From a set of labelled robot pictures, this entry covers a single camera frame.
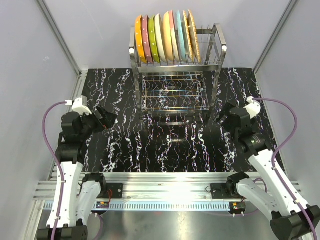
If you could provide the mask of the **woven wicker tray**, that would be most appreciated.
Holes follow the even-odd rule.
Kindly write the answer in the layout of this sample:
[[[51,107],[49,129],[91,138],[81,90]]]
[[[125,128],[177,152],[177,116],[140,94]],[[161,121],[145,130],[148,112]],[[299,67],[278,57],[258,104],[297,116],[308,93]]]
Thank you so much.
[[[198,42],[197,28],[196,28],[194,16],[190,9],[188,10],[187,21],[188,21],[193,58],[196,59],[196,62],[200,64],[201,55],[200,55],[200,48],[199,48],[199,42]]]
[[[184,34],[185,57],[186,57],[186,62],[190,63],[193,60],[192,43],[191,43],[191,38],[189,33],[187,13],[185,10],[183,10],[182,14],[183,14],[182,31]]]

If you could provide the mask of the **pink and cream plate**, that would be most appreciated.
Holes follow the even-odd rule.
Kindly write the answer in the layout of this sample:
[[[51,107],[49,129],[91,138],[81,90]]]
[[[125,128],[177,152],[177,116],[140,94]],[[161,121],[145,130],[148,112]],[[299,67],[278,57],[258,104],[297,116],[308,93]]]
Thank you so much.
[[[170,22],[170,32],[171,32],[171,41],[172,41],[172,48],[173,48],[173,55],[174,55],[174,61],[180,62],[180,54],[179,54],[179,47],[177,43],[177,37],[176,37],[176,28],[175,28],[175,21],[174,21],[174,14],[173,11],[169,11],[169,22]]]

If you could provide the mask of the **yellow-green dotted plate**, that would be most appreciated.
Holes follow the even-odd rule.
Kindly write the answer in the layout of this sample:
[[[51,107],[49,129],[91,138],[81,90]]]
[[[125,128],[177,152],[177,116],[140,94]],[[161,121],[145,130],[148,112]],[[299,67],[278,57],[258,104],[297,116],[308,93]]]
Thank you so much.
[[[151,54],[153,57],[153,61],[156,63],[160,63],[160,56],[158,52],[158,47],[157,47],[157,39],[156,39],[156,33],[155,33],[155,16],[151,16],[148,19],[148,36],[149,36],[149,45],[150,45],[150,50]]]

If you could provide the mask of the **tan plate with bear drawing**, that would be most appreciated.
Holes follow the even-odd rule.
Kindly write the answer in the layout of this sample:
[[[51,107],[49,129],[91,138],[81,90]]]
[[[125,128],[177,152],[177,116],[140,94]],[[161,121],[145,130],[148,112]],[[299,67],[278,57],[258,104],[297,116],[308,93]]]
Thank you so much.
[[[170,16],[167,11],[163,16],[163,37],[164,37],[164,48],[166,52],[166,57],[168,61],[174,61],[173,54],[173,45],[172,45],[172,37],[171,37],[171,26],[170,26]]]

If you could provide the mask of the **pink dotted plate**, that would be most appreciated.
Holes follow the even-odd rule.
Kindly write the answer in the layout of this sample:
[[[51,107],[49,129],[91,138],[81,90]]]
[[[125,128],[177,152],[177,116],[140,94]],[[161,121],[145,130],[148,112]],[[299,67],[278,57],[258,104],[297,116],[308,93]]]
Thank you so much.
[[[142,41],[143,41],[143,49],[144,49],[146,61],[148,63],[153,63],[154,61],[153,61],[150,42],[149,42],[148,19],[149,19],[148,15],[145,15],[142,17],[142,21],[141,21]]]

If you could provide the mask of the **blue and cream plate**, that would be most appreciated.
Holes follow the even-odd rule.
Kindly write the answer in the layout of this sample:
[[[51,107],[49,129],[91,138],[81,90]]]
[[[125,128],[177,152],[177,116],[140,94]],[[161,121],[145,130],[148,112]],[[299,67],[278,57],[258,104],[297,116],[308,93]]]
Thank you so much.
[[[179,10],[176,11],[175,20],[176,20],[177,34],[178,34],[178,41],[179,41],[180,60],[186,63],[187,62],[186,47],[185,47],[184,32],[183,32],[183,26],[182,26],[182,17]]]

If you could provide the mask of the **orange dotted plate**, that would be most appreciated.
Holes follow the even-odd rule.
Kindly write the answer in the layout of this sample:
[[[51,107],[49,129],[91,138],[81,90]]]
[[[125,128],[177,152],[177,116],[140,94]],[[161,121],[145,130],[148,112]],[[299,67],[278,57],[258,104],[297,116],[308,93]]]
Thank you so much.
[[[139,15],[135,19],[134,25],[134,32],[135,32],[135,42],[136,42],[136,49],[140,60],[143,63],[147,63],[147,59],[145,56],[144,46],[143,46],[143,36],[142,36],[142,16]]]

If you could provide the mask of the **cream plate with drawing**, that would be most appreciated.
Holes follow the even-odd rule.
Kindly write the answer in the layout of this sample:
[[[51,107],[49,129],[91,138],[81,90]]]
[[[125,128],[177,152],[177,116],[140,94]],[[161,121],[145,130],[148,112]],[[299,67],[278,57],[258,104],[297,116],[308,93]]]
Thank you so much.
[[[154,17],[154,28],[155,28],[155,37],[156,37],[156,44],[157,44],[157,49],[158,49],[158,54],[160,57],[160,60],[162,62],[167,62],[167,56],[166,56],[166,51],[164,47],[164,42],[163,42],[163,23],[160,14],[158,13]]]

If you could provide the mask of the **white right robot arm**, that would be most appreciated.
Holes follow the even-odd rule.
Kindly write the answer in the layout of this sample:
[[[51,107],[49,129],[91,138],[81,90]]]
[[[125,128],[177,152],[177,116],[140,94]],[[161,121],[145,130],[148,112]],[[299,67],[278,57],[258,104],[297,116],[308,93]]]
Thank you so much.
[[[244,155],[260,174],[268,192],[256,186],[244,172],[227,178],[226,192],[233,199],[249,200],[269,220],[279,240],[316,240],[320,208],[310,205],[296,190],[281,166],[269,141],[254,131],[261,105],[250,100],[244,107],[227,103],[215,121],[231,134],[236,150]]]

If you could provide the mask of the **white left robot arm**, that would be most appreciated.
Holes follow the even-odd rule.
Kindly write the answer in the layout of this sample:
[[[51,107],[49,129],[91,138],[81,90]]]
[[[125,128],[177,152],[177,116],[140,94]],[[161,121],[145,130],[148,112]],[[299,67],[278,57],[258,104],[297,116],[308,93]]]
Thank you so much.
[[[38,240],[86,240],[88,219],[96,199],[107,195],[102,173],[89,173],[79,183],[87,151],[86,141],[94,134],[114,126],[117,115],[98,107],[100,117],[89,111],[66,113],[61,118],[58,147],[53,152],[58,168],[54,201]]]

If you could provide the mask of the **stainless steel dish rack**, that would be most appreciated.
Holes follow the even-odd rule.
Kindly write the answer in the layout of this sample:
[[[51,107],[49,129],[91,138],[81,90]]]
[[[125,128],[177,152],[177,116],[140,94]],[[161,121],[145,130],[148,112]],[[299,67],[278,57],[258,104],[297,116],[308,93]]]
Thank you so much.
[[[210,118],[227,54],[219,23],[196,31],[201,59],[187,62],[142,63],[130,31],[129,57],[134,77],[136,107],[144,115],[194,115]]]

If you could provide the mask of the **black marble pattern mat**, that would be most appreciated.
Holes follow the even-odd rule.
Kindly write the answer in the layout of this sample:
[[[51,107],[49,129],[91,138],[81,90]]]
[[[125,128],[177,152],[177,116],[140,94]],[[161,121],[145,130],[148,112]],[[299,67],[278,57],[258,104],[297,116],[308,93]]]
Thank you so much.
[[[151,91],[148,107],[202,107],[211,98],[214,71],[182,76],[143,76]],[[86,141],[84,172],[205,173],[256,172],[236,152],[231,134],[197,114],[148,114],[140,118],[131,69],[89,69],[82,94],[87,105],[117,114],[114,126]],[[226,103],[244,107],[247,97],[261,97],[251,68],[223,68],[217,85],[213,114]]]

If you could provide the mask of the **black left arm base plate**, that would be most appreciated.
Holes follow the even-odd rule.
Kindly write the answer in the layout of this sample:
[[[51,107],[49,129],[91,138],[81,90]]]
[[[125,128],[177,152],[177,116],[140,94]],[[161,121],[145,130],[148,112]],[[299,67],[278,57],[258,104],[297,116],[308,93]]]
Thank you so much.
[[[99,199],[122,199],[123,198],[122,183],[107,182],[102,187],[102,192],[98,196]]]

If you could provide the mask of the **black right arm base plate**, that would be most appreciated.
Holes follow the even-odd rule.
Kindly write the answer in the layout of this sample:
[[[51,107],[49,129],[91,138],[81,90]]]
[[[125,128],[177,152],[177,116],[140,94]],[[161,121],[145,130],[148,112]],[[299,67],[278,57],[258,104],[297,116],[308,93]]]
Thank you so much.
[[[229,183],[211,183],[210,193],[212,199],[241,199],[242,197]]]

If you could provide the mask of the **aluminium rail frame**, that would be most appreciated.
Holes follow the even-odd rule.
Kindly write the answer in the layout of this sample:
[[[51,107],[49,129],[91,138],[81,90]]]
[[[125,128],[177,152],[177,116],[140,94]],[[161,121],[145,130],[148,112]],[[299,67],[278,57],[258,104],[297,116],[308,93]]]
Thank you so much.
[[[264,99],[260,96],[254,97],[254,100],[261,106],[261,111],[256,116],[257,132],[268,140],[277,156],[280,146],[274,143],[274,134],[263,105]],[[101,115],[98,113],[97,107],[96,110],[92,110],[88,106],[92,113],[99,118]],[[215,122],[217,114],[214,115],[212,112],[211,117],[205,117],[205,119],[209,120],[214,116],[212,121]],[[282,163],[276,156],[275,160],[282,168]],[[52,180],[39,183],[35,194],[35,198],[42,204],[50,203],[51,211],[58,172],[56,163]],[[266,192],[269,191],[257,170],[239,172],[246,173],[256,186]],[[87,174],[102,173],[106,183],[123,184],[122,199],[97,198],[90,215],[92,211],[102,211],[108,215],[114,211],[223,211],[223,219],[231,221],[245,217],[247,215],[246,204],[251,202],[245,198],[212,199],[210,184],[227,183],[229,176],[239,172],[84,172],[82,168],[79,183],[83,182]]]

